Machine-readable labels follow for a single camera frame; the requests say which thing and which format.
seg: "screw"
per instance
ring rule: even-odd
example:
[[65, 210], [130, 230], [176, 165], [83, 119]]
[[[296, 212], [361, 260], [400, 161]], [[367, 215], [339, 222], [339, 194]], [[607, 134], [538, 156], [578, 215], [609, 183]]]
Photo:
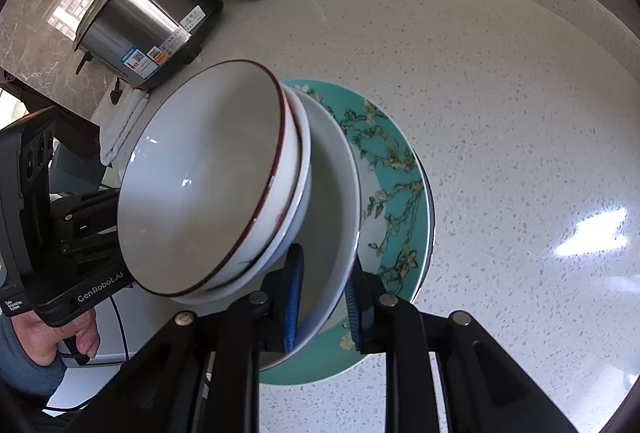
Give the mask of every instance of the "screw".
[[454, 323], [462, 325], [463, 327], [467, 326], [469, 323], [471, 323], [471, 321], [473, 321], [472, 317], [463, 310], [456, 310], [455, 312], [453, 312], [451, 318], [453, 319]]
[[181, 327], [186, 327], [193, 323], [193, 313], [192, 312], [178, 312], [175, 315], [174, 321], [176, 325], [180, 325]]
[[378, 301], [382, 306], [385, 307], [395, 307], [398, 304], [398, 298], [396, 298], [396, 296], [394, 296], [393, 294], [389, 294], [388, 292], [380, 296], [378, 298]]
[[264, 292], [257, 290], [249, 295], [249, 302], [254, 305], [263, 305], [269, 301], [269, 296]]

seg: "brown rim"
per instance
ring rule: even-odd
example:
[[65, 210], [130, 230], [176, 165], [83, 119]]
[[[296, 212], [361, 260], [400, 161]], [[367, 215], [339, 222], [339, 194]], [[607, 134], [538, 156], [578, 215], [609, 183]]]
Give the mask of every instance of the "brown rim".
[[[271, 164], [271, 171], [269, 172], [269, 177], [266, 180], [266, 183], [265, 183], [265, 186], [264, 186], [264, 190], [262, 190], [262, 194], [260, 195], [260, 200], [258, 200], [258, 204], [257, 204], [257, 206], [255, 206], [254, 212], [251, 215], [251, 219], [249, 220], [249, 223], [247, 223], [246, 227], [244, 228], [244, 231], [242, 231], [241, 235], [236, 240], [236, 243], [229, 250], [229, 252], [226, 253], [226, 256], [222, 259], [222, 261], [219, 264], [217, 264], [213, 268], [213, 270], [209, 274], [207, 274], [206, 277], [204, 277], [204, 279], [202, 279], [200, 282], [197, 282], [195, 285], [191, 286], [190, 288], [185, 289], [185, 290], [181, 290], [180, 292], [164, 293], [164, 292], [153, 291], [153, 290], [151, 290], [149, 288], [146, 288], [144, 285], [142, 285], [142, 283], [140, 283], [136, 279], [136, 277], [134, 276], [133, 278], [136, 279], [136, 283], [138, 283], [138, 285], [140, 285], [144, 290], [150, 292], [151, 294], [156, 294], [158, 296], [165, 296], [165, 297], [184, 296], [185, 294], [188, 294], [188, 293], [193, 292], [194, 290], [200, 288], [205, 283], [207, 283], [213, 276], [215, 276], [217, 273], [219, 273], [220, 270], [223, 267], [225, 267], [226, 264], [228, 264], [228, 262], [231, 259], [231, 257], [238, 250], [238, 247], [240, 247], [240, 244], [246, 238], [246, 235], [248, 235], [249, 232], [251, 231], [251, 229], [254, 227], [254, 224], [255, 224], [255, 222], [256, 222], [259, 214], [260, 214], [260, 211], [262, 210], [262, 207], [264, 206], [264, 201], [266, 200], [267, 195], [269, 194], [269, 191], [271, 191], [271, 185], [272, 185], [271, 179], [273, 179], [274, 175], [276, 174], [276, 171], [278, 169], [278, 162], [280, 162], [280, 156], [282, 155], [282, 145], [284, 143], [284, 130], [285, 130], [285, 124], [286, 124], [284, 94], [282, 92], [282, 88], [280, 87], [280, 83], [277, 80], [276, 76], [274, 76], [267, 67], [265, 67], [263, 65], [260, 65], [260, 63], [257, 63], [255, 61], [251, 61], [250, 59], [229, 59], [227, 61], [220, 61], [220, 63], [216, 63], [215, 65], [207, 67], [207, 68], [201, 70], [200, 72], [198, 72], [197, 74], [193, 74], [193, 76], [191, 76], [183, 84], [181, 84], [175, 90], [175, 92], [178, 92], [185, 84], [187, 84], [189, 81], [194, 79], [196, 76], [199, 76], [203, 72], [205, 72], [207, 70], [210, 70], [210, 69], [212, 69], [214, 67], [218, 67], [220, 65], [224, 65], [226, 63], [251, 63], [253, 65], [256, 65], [257, 67], [260, 67], [263, 71], [265, 71], [267, 73], [267, 75], [273, 81], [273, 85], [276, 87], [276, 93], [278, 95], [278, 102], [280, 104], [280, 132], [278, 134], [278, 145], [276, 146], [275, 157], [273, 158], [273, 164]], [[145, 133], [146, 127], [149, 125], [149, 123], [151, 123], [151, 121], [153, 120], [155, 115], [164, 106], [164, 103], [166, 103], [169, 99], [171, 99], [174, 96], [175, 92], [172, 92], [172, 94], [169, 97], [167, 97], [167, 99], [165, 99], [160, 106], [158, 106], [158, 109], [151, 116], [151, 119], [149, 119], [148, 123], [145, 124], [145, 128], [144, 128], [144, 130], [142, 130], [142, 134], [140, 134], [140, 137], [142, 137], [142, 135]], [[122, 185], [124, 185], [124, 181], [125, 181], [125, 178], [127, 176], [127, 169], [125, 169], [124, 175], [122, 176]]]

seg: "floral plate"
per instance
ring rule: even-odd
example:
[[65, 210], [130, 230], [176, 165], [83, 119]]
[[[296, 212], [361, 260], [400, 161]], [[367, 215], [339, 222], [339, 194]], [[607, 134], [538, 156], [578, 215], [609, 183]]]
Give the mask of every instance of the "floral plate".
[[[284, 83], [321, 102], [351, 142], [362, 191], [358, 256], [388, 291], [413, 301], [429, 267], [434, 208], [429, 182], [402, 131], [376, 105], [353, 90], [326, 81]], [[351, 341], [344, 297], [325, 326], [300, 352], [263, 371], [266, 384], [314, 383], [361, 362]]]

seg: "human hand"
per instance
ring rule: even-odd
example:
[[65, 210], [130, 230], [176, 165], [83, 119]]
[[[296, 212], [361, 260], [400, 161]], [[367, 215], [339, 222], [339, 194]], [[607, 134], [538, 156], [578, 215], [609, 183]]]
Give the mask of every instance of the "human hand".
[[76, 336], [78, 352], [89, 357], [95, 357], [100, 346], [94, 309], [60, 328], [47, 326], [33, 311], [14, 316], [11, 321], [22, 348], [40, 366], [49, 366], [53, 362], [58, 353], [58, 342], [68, 337]]

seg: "towel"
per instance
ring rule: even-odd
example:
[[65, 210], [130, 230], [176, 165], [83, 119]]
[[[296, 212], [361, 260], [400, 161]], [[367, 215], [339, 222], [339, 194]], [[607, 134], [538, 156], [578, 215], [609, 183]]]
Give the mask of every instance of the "towel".
[[118, 104], [114, 105], [109, 93], [115, 88], [115, 83], [114, 80], [91, 118], [100, 126], [100, 162], [105, 166], [110, 165], [116, 157], [149, 101], [148, 92], [133, 89], [121, 80], [122, 95]]

